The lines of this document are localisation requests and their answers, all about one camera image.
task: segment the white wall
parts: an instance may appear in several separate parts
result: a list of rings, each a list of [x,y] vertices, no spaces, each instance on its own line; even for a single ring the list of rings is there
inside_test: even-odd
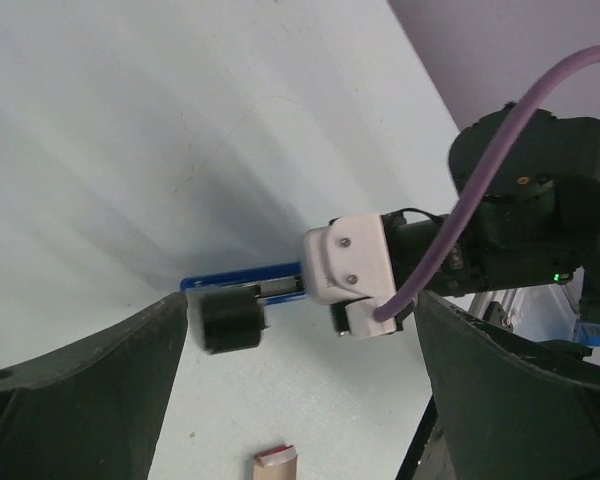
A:
[[[0,368],[335,216],[448,211],[456,134],[382,1],[0,1]],[[268,321],[256,350],[187,339],[152,478],[242,478],[282,441],[300,478],[392,478],[430,396],[413,324]]]
[[[564,56],[600,43],[600,0],[391,0],[460,128],[518,99]],[[600,118],[600,65],[544,105]]]

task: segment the black cylinder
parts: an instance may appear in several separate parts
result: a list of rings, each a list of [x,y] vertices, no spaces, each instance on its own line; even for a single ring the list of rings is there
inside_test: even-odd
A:
[[[264,309],[252,288],[230,288],[200,299],[205,350],[226,353],[260,345]]]
[[[386,232],[397,286],[413,273],[441,227],[442,218],[404,224]],[[427,284],[427,290],[442,296],[462,296],[486,289],[480,262],[472,258],[472,248],[466,237],[463,235],[454,246]]]

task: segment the white table surface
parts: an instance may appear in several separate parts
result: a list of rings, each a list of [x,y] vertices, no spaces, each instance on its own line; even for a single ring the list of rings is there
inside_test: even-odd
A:
[[[456,134],[381,0],[0,1],[0,368],[335,216],[447,211]],[[189,338],[151,478],[243,480],[280,442],[304,480],[394,478],[430,395],[413,325],[269,321],[257,350]]]

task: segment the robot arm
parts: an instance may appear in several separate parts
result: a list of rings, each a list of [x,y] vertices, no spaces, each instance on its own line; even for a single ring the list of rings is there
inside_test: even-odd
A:
[[[453,143],[449,169],[459,194],[512,108],[513,104],[508,104],[487,115],[462,131]],[[423,220],[408,223],[406,211],[423,214]],[[282,273],[280,267],[236,273],[231,286],[251,289],[251,308],[246,307],[249,301],[244,292],[236,292],[235,311],[230,308],[230,292],[203,297],[202,317],[205,332],[210,332],[208,350],[220,353],[257,346],[265,325],[261,307],[280,301],[281,296],[289,300],[303,293],[329,306],[340,334],[369,338],[401,330],[401,322],[414,305],[383,321],[374,318],[374,310],[413,274],[445,218],[406,208],[384,215],[343,216],[310,230],[301,242],[299,264],[287,266],[284,276],[276,276]],[[426,289],[459,297],[564,284],[581,266],[600,280],[600,120],[558,119],[538,110]],[[246,277],[252,281],[244,282]],[[271,285],[286,285],[286,290],[279,289],[272,296]],[[185,280],[183,286],[226,285],[214,283],[211,277],[198,277]],[[216,295],[222,301],[214,301]],[[237,317],[251,318],[249,335]],[[220,323],[222,328],[213,328]],[[250,341],[244,345],[227,341],[234,336]]]

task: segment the purple cable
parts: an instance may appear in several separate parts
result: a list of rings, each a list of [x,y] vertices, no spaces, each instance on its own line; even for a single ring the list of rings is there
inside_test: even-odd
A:
[[[374,310],[373,317],[376,321],[381,322],[395,317],[407,308],[418,292],[429,283],[460,238],[511,146],[540,103],[567,77],[594,63],[600,63],[600,45],[568,56],[540,77],[509,112],[427,253],[400,290],[387,303]]]

